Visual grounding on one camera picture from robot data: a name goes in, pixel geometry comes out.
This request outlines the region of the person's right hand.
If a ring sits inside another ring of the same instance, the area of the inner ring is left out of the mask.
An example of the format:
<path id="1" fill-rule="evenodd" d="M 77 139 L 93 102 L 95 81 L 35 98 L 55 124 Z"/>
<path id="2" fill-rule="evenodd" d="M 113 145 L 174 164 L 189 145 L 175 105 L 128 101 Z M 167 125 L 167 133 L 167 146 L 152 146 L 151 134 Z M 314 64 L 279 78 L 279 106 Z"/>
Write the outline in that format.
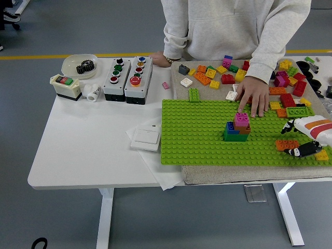
<path id="1" fill-rule="evenodd" d="M 170 67 L 171 63 L 163 55 L 162 51 L 152 53 L 150 57 L 153 60 L 153 64 L 159 67 Z"/>

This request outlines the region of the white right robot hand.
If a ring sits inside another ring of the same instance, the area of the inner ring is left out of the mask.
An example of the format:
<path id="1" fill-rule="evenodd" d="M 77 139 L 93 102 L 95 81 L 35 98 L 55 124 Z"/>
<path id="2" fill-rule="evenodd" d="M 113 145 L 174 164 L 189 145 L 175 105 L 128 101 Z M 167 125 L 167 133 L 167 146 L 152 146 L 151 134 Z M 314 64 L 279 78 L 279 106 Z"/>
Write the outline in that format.
<path id="1" fill-rule="evenodd" d="M 285 153 L 294 157 L 306 157 L 321 152 L 323 147 L 331 147 L 331 120 L 321 115 L 297 118 L 288 121 L 281 133 L 299 131 L 309 137 L 312 141 L 300 145 L 294 149 L 285 149 Z"/>

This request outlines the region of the person's left hand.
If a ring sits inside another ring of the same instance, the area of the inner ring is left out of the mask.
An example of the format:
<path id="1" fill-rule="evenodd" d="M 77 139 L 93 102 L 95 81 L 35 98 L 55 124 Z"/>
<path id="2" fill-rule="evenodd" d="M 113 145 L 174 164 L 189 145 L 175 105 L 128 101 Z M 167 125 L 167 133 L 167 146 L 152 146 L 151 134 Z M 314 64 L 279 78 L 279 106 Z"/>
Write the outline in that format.
<path id="1" fill-rule="evenodd" d="M 262 80 L 246 76 L 237 87 L 236 101 L 240 101 L 238 113 L 243 112 L 249 98 L 252 98 L 251 117 L 263 117 L 269 106 L 269 86 Z"/>

